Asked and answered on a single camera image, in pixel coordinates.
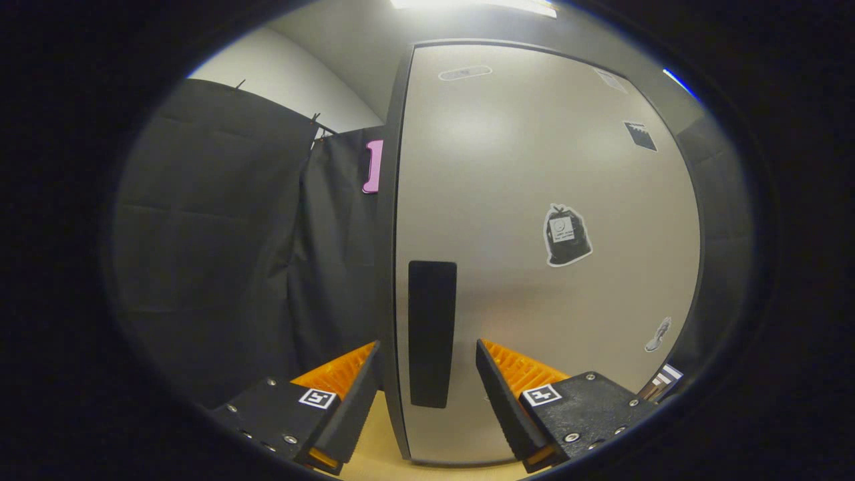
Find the trash bag sticker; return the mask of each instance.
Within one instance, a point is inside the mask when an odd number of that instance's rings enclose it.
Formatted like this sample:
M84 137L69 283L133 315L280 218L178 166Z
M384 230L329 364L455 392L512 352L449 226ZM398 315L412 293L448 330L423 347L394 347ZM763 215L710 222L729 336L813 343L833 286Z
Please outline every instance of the trash bag sticker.
M585 221L564 204L551 204L543 222L546 263L552 267L573 264L593 252Z
M597 75L599 75L600 79L603 79L603 82L605 82L607 86L610 86L611 88L619 90L623 93L627 93L627 89L623 88L621 82L616 79L614 75L600 70L599 68L595 68L593 71L596 72Z
M653 138L650 136L650 133L647 132L647 126L645 124L640 122L624 122L623 125L627 126L629 135L632 136L633 142L635 142L636 145L650 149L654 152L657 151L656 145L653 144Z
M659 346L662 346L662 339L665 337L665 333L668 332L668 329L671 327L671 318L665 318L662 320L662 323L659 325L659 328L656 329L656 334L653 335L653 338L647 342L644 346L645 352L652 353L653 351L659 349Z

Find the white wall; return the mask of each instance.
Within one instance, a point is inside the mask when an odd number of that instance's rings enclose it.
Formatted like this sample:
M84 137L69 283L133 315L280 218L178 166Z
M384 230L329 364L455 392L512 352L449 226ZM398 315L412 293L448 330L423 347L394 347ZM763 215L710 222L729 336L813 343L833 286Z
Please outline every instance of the white wall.
M374 112L323 63L267 28L245 35L190 74L191 79L236 86L337 131L381 125Z

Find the black fabric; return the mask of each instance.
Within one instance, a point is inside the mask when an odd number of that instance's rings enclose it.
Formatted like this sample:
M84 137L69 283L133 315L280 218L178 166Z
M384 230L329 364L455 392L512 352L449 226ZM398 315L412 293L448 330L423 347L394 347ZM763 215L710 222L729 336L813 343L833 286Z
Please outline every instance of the black fabric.
M755 248L746 174L725 133L705 116L676 140L692 174L704 226L704 285L669 359L686 378L669 395L690 384L734 327L746 302Z
M315 131L265 98L186 80L127 160L111 243L120 319L206 407L298 373L290 320L256 308L256 266L276 258L266 239L293 230Z
M374 314L375 194L366 128L316 141L300 178L298 223L287 263L287 308L302 371L377 339ZM286 250L284 242L280 250Z

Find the label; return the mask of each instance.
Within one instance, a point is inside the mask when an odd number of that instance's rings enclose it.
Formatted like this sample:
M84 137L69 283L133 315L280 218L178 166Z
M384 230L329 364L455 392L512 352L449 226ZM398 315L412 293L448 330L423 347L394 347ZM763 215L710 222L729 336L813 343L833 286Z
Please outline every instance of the label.
M474 67L455 68L439 74L439 79L446 82L452 80L466 79L468 77L477 77L478 75L492 74L492 68L487 65L476 65Z
M532 407L561 399L561 395L552 387L552 384L522 391L522 395Z
M573 235L573 222L569 217L559 217L549 221L549 228L552 230L553 242L571 241L576 238Z
M320 389L309 389L306 391L306 394L300 398L300 402L312 407L327 409L329 405L333 403L333 399L335 399L335 393L321 391Z
M605 82L605 84L607 86L610 86L611 88L619 90L623 93L627 93L627 89L623 88L623 85L621 85L621 82L617 78L615 78L614 75L612 75L608 72L604 72L603 70L600 70L599 68L595 68L593 71L599 75L600 79L603 79L603 82Z
M543 241L551 267L573 264L593 252L584 219L564 204L550 204L546 211Z
M665 318L662 320L662 323L656 329L656 333L653 334L653 338L647 342L644 346L644 350L647 353L652 353L653 351L659 349L659 346L662 346L662 339L665 337L665 333L668 332L668 329L671 327L671 318Z
M653 138L650 136L650 133L647 132L647 126L645 124L641 122L624 122L623 125L627 126L629 135L637 146L650 149L654 152L657 151L656 145L653 144Z

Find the black sticker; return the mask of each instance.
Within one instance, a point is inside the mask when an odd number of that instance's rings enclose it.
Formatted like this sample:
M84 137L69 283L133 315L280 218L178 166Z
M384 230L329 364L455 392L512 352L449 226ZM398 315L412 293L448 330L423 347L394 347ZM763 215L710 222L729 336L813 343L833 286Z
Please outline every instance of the black sticker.
M543 239L546 263L552 267L573 264L593 251L585 221L564 204L552 204L546 211Z
M623 125L627 126L627 130L629 134L633 137L633 142L640 147L644 147L646 149L650 149L652 151L656 150L656 145L653 144L653 138L650 136L650 133L647 132L647 127L643 123L638 122L624 122Z

